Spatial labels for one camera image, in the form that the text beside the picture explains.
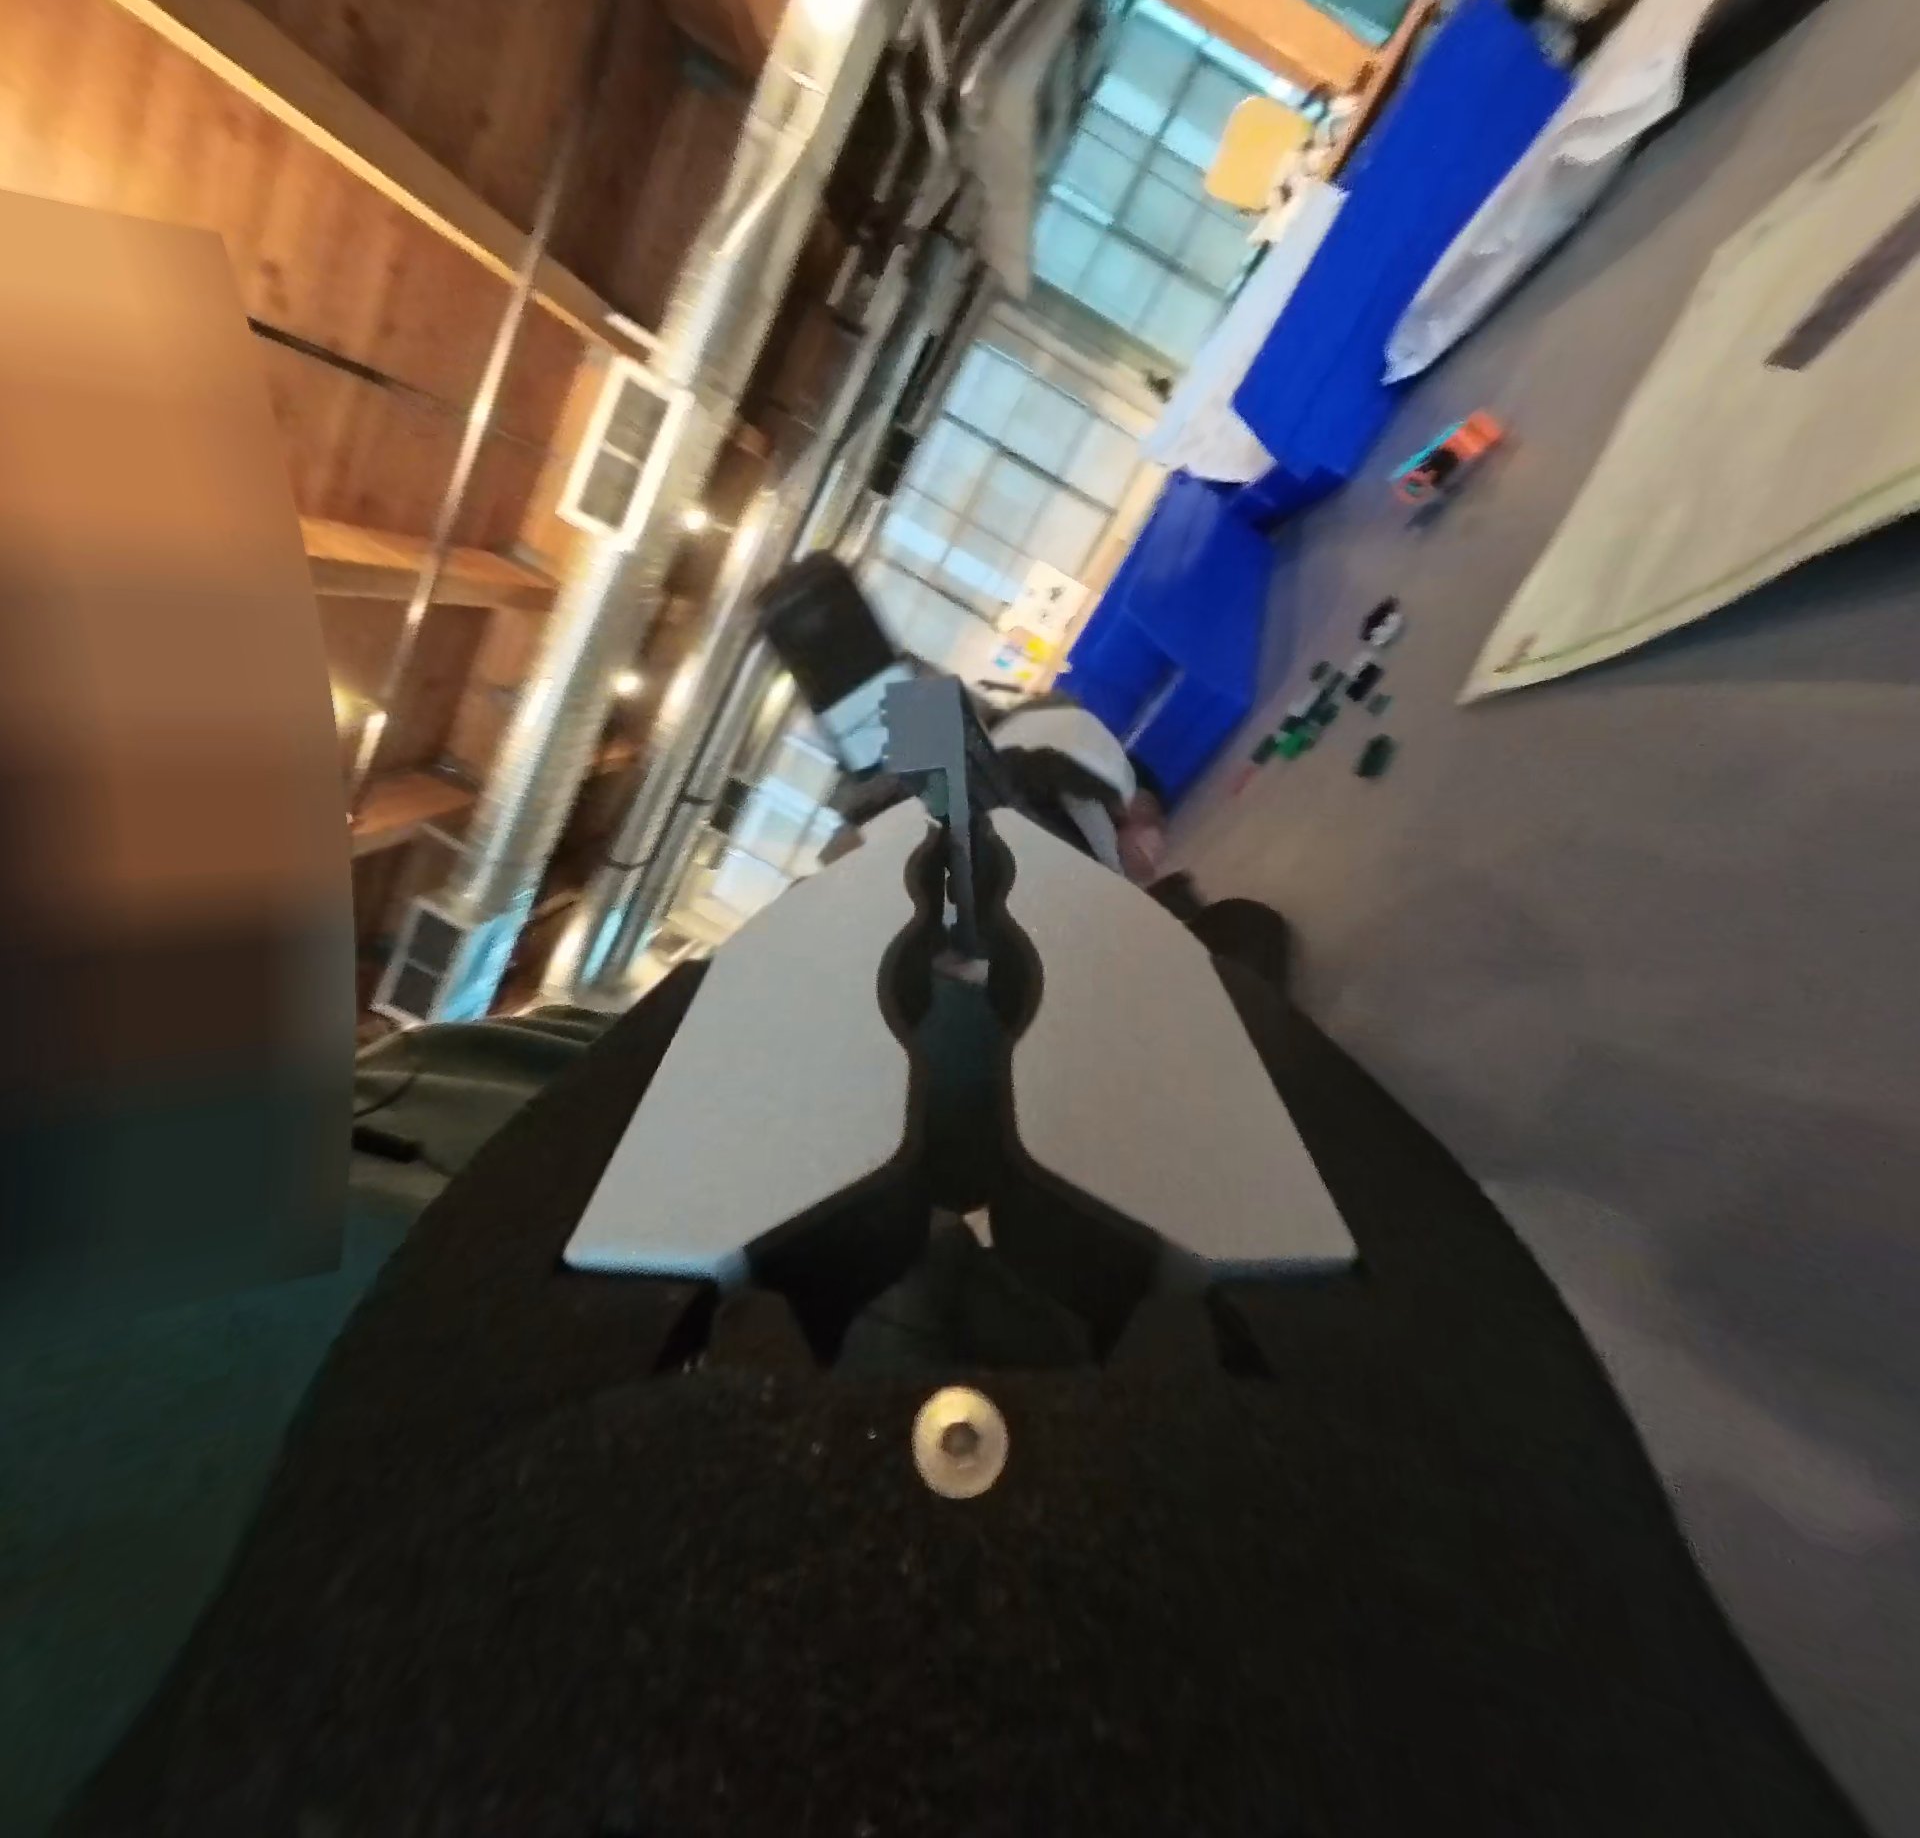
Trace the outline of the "small orange blue toy piece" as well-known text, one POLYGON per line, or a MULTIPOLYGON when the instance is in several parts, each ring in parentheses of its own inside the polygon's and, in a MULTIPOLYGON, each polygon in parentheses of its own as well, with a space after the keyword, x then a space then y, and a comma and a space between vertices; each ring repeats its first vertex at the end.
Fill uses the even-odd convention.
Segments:
POLYGON ((1445 507, 1503 446, 1491 411, 1473 411, 1395 469, 1389 493, 1408 515, 1445 507))

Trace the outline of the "large window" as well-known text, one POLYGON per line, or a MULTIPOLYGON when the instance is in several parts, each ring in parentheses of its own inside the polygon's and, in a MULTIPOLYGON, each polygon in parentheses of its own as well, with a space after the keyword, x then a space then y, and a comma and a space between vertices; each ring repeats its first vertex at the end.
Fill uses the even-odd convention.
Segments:
POLYGON ((1022 337, 969 343, 859 556, 899 649, 987 697, 1029 693, 987 678, 999 616, 1046 556, 1092 591, 1079 637, 1154 480, 1139 440, 1142 415, 1079 368, 1022 337))
POLYGON ((1237 101, 1304 89, 1162 0, 1116 0, 1105 68, 1033 233, 1042 287, 1188 364, 1242 283, 1252 218, 1208 191, 1237 101))

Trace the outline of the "person's left hand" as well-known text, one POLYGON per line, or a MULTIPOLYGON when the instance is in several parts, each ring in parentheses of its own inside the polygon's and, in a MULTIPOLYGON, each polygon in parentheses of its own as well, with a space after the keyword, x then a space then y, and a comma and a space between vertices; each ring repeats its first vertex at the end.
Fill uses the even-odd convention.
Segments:
POLYGON ((1120 866, 1142 889, 1168 911, 1192 919, 1202 898, 1188 869, 1173 863, 1165 814, 1154 791, 1139 788, 1116 819, 1120 866))

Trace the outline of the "blue plastic bin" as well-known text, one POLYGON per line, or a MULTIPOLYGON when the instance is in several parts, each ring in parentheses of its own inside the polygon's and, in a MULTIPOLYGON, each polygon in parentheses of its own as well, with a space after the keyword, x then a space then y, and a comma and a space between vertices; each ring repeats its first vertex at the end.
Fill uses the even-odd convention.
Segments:
POLYGON ((1276 552, 1242 482, 1173 473, 1063 665, 1063 687, 1179 804, 1259 690, 1276 552))
POLYGON ((1386 339, 1450 244, 1571 92, 1503 0, 1462 0, 1344 175, 1236 411, 1272 458, 1237 494, 1267 528, 1350 482, 1401 409, 1386 339))

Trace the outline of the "pile of small building pieces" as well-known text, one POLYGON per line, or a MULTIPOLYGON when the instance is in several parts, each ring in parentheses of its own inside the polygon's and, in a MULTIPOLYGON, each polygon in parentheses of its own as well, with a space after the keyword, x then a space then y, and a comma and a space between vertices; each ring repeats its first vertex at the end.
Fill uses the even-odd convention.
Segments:
POLYGON ((1386 672, 1386 652, 1401 642, 1403 631, 1403 599, 1381 599, 1359 620, 1350 657, 1323 657, 1311 665, 1307 685, 1249 747, 1247 770, 1259 773, 1272 763, 1297 763, 1350 711, 1378 716, 1386 707, 1386 693, 1381 690, 1386 672))

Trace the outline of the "white cardboard box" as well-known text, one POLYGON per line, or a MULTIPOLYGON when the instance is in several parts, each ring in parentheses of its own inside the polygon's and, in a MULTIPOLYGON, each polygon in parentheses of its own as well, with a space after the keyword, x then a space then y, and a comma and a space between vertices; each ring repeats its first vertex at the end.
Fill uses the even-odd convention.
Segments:
POLYGON ((1088 586, 1056 564, 1034 556, 1018 599, 999 616, 999 649, 987 663, 995 685, 1033 690, 1054 678, 1079 620, 1088 606, 1088 586))

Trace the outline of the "open instruction booklet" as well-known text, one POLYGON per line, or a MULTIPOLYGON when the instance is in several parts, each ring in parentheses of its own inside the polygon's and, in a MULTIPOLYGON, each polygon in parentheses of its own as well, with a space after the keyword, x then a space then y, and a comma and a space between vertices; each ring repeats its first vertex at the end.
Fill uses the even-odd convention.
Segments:
POLYGON ((1918 79, 1728 239, 1456 701, 1644 652, 1918 515, 1918 79))

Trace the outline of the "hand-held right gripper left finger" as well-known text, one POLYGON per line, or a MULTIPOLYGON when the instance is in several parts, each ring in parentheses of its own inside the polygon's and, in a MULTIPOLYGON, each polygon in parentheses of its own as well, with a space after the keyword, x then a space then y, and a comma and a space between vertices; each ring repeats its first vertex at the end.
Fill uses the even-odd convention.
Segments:
POLYGON ((775 1291, 805 1337, 844 1337, 911 1274, 946 850, 936 819, 872 819, 713 953, 569 1269, 775 1291))

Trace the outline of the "person's dark green hoodie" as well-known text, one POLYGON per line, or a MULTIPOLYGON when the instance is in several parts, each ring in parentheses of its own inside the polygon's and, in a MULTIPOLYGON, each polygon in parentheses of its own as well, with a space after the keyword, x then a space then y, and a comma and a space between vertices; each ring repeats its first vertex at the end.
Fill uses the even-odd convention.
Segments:
POLYGON ((532 1007, 358 1058, 344 1250, 227 1294, 4 1326, 4 1833, 44 1833, 219 1583, 329 1344, 447 1181, 610 1028, 532 1007))

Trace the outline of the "silver ventilation duct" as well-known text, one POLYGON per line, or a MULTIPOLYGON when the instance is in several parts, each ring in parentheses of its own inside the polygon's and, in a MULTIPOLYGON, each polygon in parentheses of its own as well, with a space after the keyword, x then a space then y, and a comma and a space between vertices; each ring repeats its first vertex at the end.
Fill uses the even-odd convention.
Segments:
POLYGON ((589 993, 613 993, 638 950, 654 905, 659 874, 666 860, 666 842, 695 791, 702 750, 754 649, 754 601, 780 568, 784 532, 786 503, 780 484, 770 482, 736 524, 724 574, 717 576, 717 596, 699 625, 699 643, 685 657, 676 687, 666 697, 662 744, 584 900, 586 921, 577 953, 577 984, 589 993))
POLYGON ((786 0, 724 193, 675 281, 646 373, 662 421, 633 507, 577 559, 506 726, 468 845, 436 908, 461 925, 435 1019, 493 1007, 508 956, 644 649, 664 576, 732 429, 738 398, 805 251, 829 172, 903 0, 786 0))

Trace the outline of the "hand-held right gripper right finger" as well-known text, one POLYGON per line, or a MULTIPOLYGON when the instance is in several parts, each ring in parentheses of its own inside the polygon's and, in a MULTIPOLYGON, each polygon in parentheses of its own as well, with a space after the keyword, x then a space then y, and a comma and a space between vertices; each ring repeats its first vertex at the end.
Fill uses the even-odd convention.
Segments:
POLYGON ((1154 1294, 1354 1269, 1355 1235, 1210 950, 1027 817, 992 817, 978 850, 999 1255, 1093 1337, 1154 1294))

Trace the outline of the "grey studded building plate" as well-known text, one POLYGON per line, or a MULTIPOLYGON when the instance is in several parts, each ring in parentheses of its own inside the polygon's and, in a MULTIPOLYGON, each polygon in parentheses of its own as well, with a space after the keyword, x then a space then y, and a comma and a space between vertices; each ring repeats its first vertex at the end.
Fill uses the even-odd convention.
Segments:
POLYGON ((967 754, 923 775, 923 804, 940 824, 946 860, 946 944, 947 956, 985 975, 992 965, 992 935, 981 928, 975 806, 967 754))

